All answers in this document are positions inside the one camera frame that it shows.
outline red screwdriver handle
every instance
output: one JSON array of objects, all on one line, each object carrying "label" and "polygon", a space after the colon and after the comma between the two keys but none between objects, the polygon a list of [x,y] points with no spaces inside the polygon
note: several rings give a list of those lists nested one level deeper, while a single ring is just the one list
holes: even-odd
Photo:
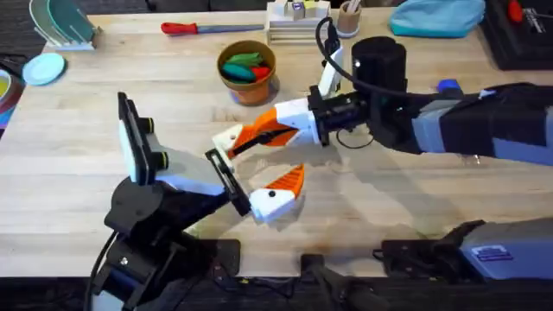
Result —
[{"label": "red screwdriver handle", "polygon": [[164,22],[162,24],[162,32],[166,35],[197,35],[198,25],[196,23]]},{"label": "red screwdriver handle", "polygon": [[520,5],[520,2],[518,0],[509,1],[507,12],[508,12],[509,18],[513,22],[522,22],[524,17],[524,11],[522,10],[522,6]]}]

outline orange plastic part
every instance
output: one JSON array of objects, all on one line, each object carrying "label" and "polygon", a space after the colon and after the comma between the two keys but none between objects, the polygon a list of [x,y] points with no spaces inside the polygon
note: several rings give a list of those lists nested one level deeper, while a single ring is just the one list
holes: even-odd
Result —
[{"label": "orange plastic part", "polygon": [[[265,131],[286,130],[286,129],[293,129],[293,128],[289,127],[288,125],[283,125],[278,123],[277,109],[271,108],[269,111],[259,116],[253,125],[244,126],[244,128],[240,132],[240,135],[236,138],[236,142],[233,148],[237,148],[243,145],[244,143],[249,142],[257,135]],[[265,145],[271,146],[271,147],[283,146],[290,140],[290,138],[292,138],[296,134],[296,132],[297,130],[291,130],[286,133],[283,133],[275,137],[275,139],[273,139],[269,143],[266,143]],[[235,155],[234,155],[233,149],[229,150],[228,157],[232,159],[234,156]]]},{"label": "orange plastic part", "polygon": [[265,187],[267,189],[280,189],[280,190],[290,190],[294,193],[294,196],[297,198],[300,195],[303,187],[303,179],[305,177],[305,169],[303,164],[295,167],[289,171],[283,177],[273,181],[269,186]]}]

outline bowl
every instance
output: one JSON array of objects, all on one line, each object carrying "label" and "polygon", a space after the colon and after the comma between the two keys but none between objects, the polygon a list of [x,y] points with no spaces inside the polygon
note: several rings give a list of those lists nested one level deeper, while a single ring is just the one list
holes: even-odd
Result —
[{"label": "bowl", "polygon": [[[229,58],[236,54],[255,52],[261,54],[264,63],[270,68],[270,72],[266,77],[249,84],[238,84],[225,78],[221,68]],[[221,80],[223,80],[223,83],[225,83],[226,87],[229,88],[232,95],[234,95],[240,104],[257,105],[264,102],[269,97],[270,82],[277,69],[277,59],[273,51],[262,42],[252,40],[238,41],[223,49],[217,59],[217,69]]]}]

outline pencil cup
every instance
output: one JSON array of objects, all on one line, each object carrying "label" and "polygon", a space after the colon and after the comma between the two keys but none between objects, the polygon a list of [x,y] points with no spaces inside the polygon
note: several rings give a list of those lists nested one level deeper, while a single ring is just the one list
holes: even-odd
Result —
[{"label": "pencil cup", "polygon": [[352,38],[359,32],[359,19],[361,18],[361,6],[358,5],[355,12],[347,12],[349,1],[345,1],[340,6],[338,14],[338,25],[336,30],[340,38]]}]

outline blue plate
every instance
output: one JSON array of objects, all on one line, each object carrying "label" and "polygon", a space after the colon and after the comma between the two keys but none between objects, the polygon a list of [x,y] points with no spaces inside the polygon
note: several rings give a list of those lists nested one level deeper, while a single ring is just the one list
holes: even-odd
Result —
[{"label": "blue plate", "polygon": [[44,86],[57,79],[65,65],[66,61],[59,54],[40,54],[25,64],[23,79],[32,86]]}]

